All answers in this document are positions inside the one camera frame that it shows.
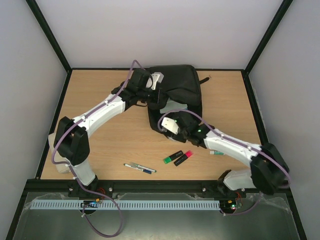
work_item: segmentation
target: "wooden table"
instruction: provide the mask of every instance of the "wooden table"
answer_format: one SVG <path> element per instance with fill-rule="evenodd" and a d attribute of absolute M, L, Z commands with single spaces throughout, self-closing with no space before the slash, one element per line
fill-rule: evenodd
<path fill-rule="evenodd" d="M 105 99 L 123 82 L 126 70 L 74 70 L 66 91 L 59 119 L 76 117 Z M 211 79 L 201 85 L 203 118 L 228 135 L 260 143 L 256 124 L 240 71 L 198 71 L 199 79 Z M 210 155 L 208 149 L 166 139 L 151 130 L 147 109 L 133 106 L 112 118 L 90 138 L 89 161 L 100 180 L 216 180 L 225 170 L 246 166 L 226 155 Z M 191 150 L 193 156 L 176 167 L 163 159 L 179 150 Z M 58 173 L 49 151 L 41 179 L 71 179 Z M 130 169 L 124 163 L 135 162 L 156 169 L 153 174 Z"/>

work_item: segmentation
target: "blue pen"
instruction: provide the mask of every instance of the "blue pen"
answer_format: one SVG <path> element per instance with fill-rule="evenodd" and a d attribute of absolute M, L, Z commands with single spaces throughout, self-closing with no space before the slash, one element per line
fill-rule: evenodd
<path fill-rule="evenodd" d="M 125 165 L 126 167 L 129 167 L 129 168 L 132 168 L 132 169 L 136 169 L 136 170 L 139 170 L 139 171 L 142 171 L 144 173 L 147 173 L 147 174 L 151 174 L 152 172 L 149 171 L 149 170 L 146 170 L 146 169 L 142 169 L 142 168 L 139 168 L 139 167 L 136 167 L 136 166 L 132 166 L 132 165 L 129 165 L 129 164 L 123 164 Z"/>

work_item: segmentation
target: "pen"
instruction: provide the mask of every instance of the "pen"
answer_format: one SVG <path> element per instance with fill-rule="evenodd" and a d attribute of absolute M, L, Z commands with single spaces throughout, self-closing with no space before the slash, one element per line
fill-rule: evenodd
<path fill-rule="evenodd" d="M 132 169 L 136 169 L 136 170 L 142 171 L 142 172 L 147 173 L 147 174 L 151 174 L 151 173 L 152 173 L 152 172 L 149 171 L 149 170 L 142 169 L 142 168 L 138 168 L 138 167 L 136 167 L 136 166 L 131 166 L 131 165 L 126 164 L 126 163 L 123 164 L 123 165 L 125 165 L 126 167 L 129 167 L 129 168 L 132 168 Z"/>
<path fill-rule="evenodd" d="M 145 170 L 148 170 L 148 171 L 153 172 L 153 173 L 156 173 L 156 172 L 157 172 L 156 170 L 154 170 L 154 169 L 152 169 L 152 168 L 149 168 L 149 167 L 146 167 L 146 166 L 141 166 L 141 165 L 136 164 L 136 163 L 134 163 L 134 162 L 131 162 L 131 164 L 134 165 L 134 166 L 136 166 L 136 167 L 138 167 L 138 168 L 145 169 Z"/>

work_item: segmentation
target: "black bag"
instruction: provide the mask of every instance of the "black bag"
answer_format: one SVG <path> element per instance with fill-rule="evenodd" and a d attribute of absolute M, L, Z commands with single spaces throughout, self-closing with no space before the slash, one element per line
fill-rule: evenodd
<path fill-rule="evenodd" d="M 160 85 L 157 103 L 148 103 L 148 117 L 150 127 L 167 138 L 185 143 L 186 139 L 180 134 L 175 135 L 169 131 L 160 131 L 158 129 L 158 121 L 163 115 L 160 109 L 163 109 L 168 99 L 179 104 L 186 104 L 187 109 L 202 117 L 202 97 L 200 84 L 209 80 L 209 77 L 199 81 L 196 69 L 191 65 L 167 65 L 167 66 L 153 66 L 148 69 L 153 74 L 160 72 L 164 75 Z"/>

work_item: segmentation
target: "gray wall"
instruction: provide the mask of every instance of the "gray wall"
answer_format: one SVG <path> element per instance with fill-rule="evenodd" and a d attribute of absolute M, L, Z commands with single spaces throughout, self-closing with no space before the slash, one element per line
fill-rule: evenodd
<path fill-rule="evenodd" d="M 72 67 L 245 68 L 282 0 L 37 0 Z"/>
<path fill-rule="evenodd" d="M 24 0 L 0 1 L 0 239 L 34 178 L 66 72 Z"/>
<path fill-rule="evenodd" d="M 320 1 L 293 1 L 251 82 L 269 140 L 289 165 L 308 239 L 319 239 Z"/>

